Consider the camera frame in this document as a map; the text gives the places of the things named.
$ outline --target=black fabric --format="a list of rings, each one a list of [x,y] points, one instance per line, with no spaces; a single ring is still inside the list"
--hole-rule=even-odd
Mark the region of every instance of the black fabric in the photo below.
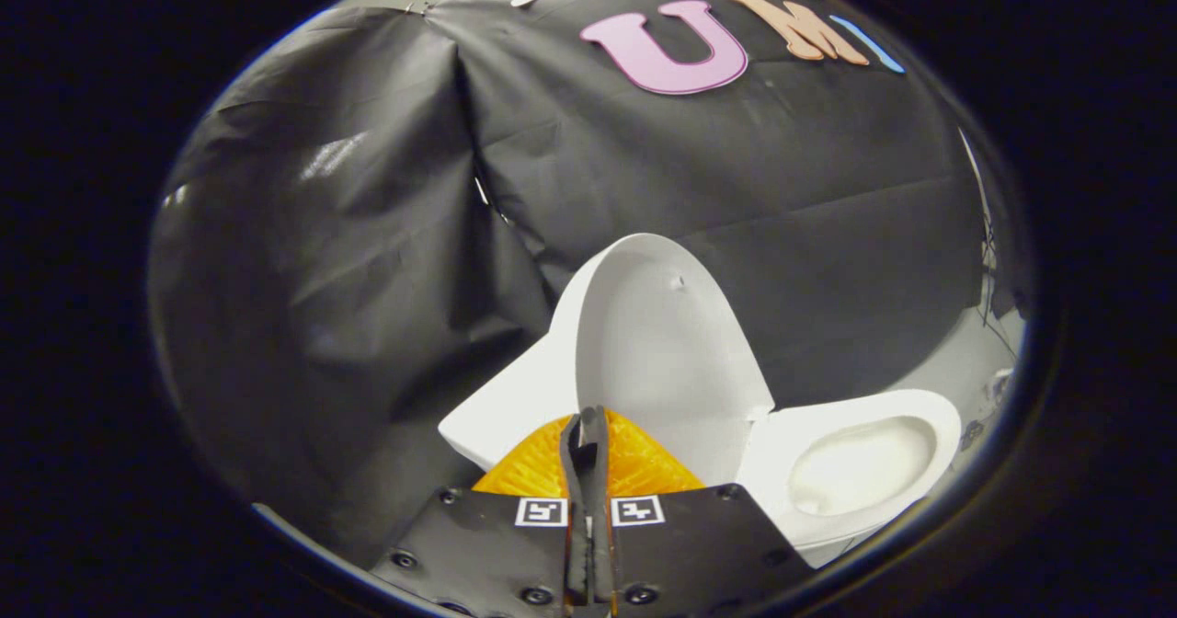
[[[706,0],[752,64],[659,95],[578,34],[639,11],[698,60],[657,12],[677,0],[508,1],[312,19],[200,120],[157,222],[152,314],[194,441],[360,565],[433,489],[479,476],[437,423],[626,233],[716,275],[779,406],[884,388],[978,300],[976,179],[937,81],[885,28],[789,0],[852,20],[904,74],[866,49],[797,60]]]

